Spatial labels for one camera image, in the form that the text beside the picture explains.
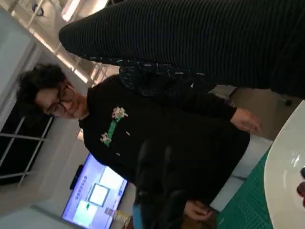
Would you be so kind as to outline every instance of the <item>black sweatshirt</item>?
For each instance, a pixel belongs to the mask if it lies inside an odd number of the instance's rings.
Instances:
[[[117,76],[89,89],[90,114],[80,121],[85,145],[99,162],[148,189],[154,182],[160,184],[160,171],[153,166],[164,159],[162,147],[166,146],[172,152],[175,172],[168,187],[160,190],[189,187],[190,198],[211,202],[244,154],[249,134],[231,124],[236,108],[213,94],[196,95],[188,90],[181,99],[159,98],[133,93]],[[140,158],[147,141],[156,150]],[[152,168],[154,180],[137,180],[139,167]]]
[[[96,62],[179,67],[305,98],[304,13],[304,0],[126,0],[66,25],[59,39]]]

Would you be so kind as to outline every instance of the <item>young man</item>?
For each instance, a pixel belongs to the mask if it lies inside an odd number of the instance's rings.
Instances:
[[[84,59],[184,83],[228,84],[305,98],[304,0],[126,0],[63,27]]]
[[[175,100],[155,100],[126,89],[117,76],[88,89],[86,98],[59,67],[41,65],[22,75],[18,101],[26,109],[79,119],[85,145],[98,161],[141,193],[183,190],[189,200],[184,211],[194,219],[209,214],[191,200],[215,204],[231,174],[246,177],[270,145],[250,137],[248,132],[261,131],[256,117],[213,94],[189,89]],[[255,144],[267,146],[256,155],[250,147]]]

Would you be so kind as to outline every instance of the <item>glass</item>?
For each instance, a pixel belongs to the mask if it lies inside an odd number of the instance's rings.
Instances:
[[[66,108],[62,105],[62,102],[70,102],[74,96],[74,91],[66,85],[65,88],[58,94],[58,102],[53,103],[47,110],[47,113],[60,117],[66,112]]]

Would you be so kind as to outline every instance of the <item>blue screen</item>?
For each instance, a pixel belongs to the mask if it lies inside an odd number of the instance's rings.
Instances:
[[[127,181],[89,154],[62,218],[88,229],[108,229]]]

